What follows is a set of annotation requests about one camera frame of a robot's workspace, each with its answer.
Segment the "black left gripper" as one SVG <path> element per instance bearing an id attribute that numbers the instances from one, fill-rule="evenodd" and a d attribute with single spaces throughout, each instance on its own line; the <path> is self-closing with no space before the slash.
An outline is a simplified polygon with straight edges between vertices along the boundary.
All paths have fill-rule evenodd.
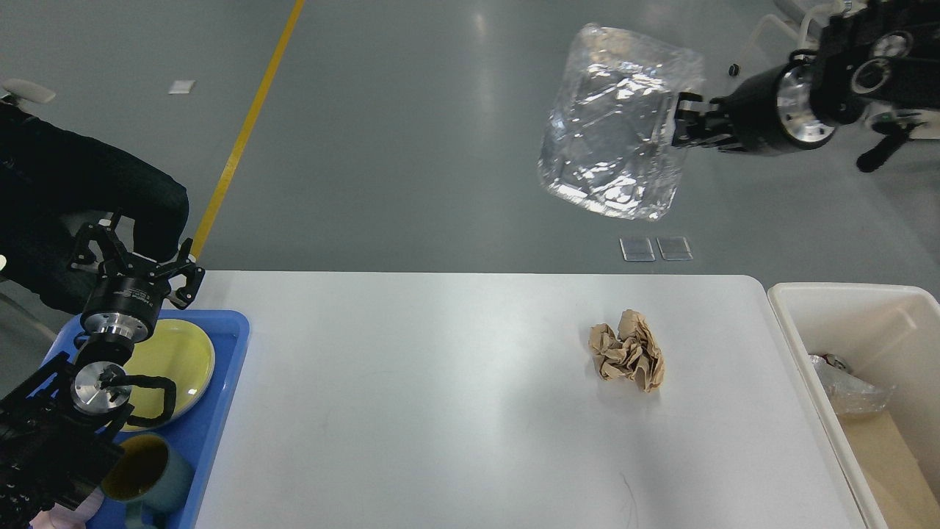
<path id="1" fill-rule="evenodd" d="M 75 234 L 68 270 L 101 276 L 80 315 L 88 335 L 114 334 L 139 344 L 154 334 L 162 302 L 187 309 L 197 298 L 206 271 L 192 254 L 187 238 L 174 260 L 155 268 L 154 282 L 128 277 L 131 254 L 115 232 L 121 215 L 81 224 Z"/>

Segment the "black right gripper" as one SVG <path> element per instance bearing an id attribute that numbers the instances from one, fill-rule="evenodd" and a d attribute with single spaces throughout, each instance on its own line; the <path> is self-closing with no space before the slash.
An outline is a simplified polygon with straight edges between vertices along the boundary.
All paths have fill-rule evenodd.
<path id="1" fill-rule="evenodd" d="M 670 146 L 765 156 L 823 147 L 836 127 L 811 108 L 811 81 L 809 65 L 796 62 L 752 76 L 726 97 L 680 93 Z"/>

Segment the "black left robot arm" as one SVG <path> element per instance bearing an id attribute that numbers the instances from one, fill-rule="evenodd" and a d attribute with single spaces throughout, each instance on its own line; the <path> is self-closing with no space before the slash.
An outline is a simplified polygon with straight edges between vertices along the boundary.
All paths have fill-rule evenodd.
<path id="1" fill-rule="evenodd" d="M 162 304 L 185 309 L 205 270 L 185 239 L 174 260 L 156 262 L 127 250 L 115 234 L 120 214 L 80 227 L 68 261 L 96 286 L 79 322 L 75 357 L 61 352 L 2 399 L 2 526 L 27 528 L 55 505 L 78 508 L 123 451 L 125 425 L 158 428 L 177 406 L 167 376 L 134 375 L 125 364 L 154 335 Z"/>

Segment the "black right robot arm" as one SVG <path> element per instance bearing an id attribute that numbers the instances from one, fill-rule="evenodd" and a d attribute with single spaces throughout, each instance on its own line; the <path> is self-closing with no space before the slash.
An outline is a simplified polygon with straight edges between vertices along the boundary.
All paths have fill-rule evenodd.
<path id="1" fill-rule="evenodd" d="M 913 141 L 938 140 L 939 61 L 936 1 L 850 1 L 779 67 L 705 101 L 680 93 L 672 146 L 776 156 L 815 150 L 837 128 L 863 121 L 881 141 L 860 155 L 866 173 Z"/>

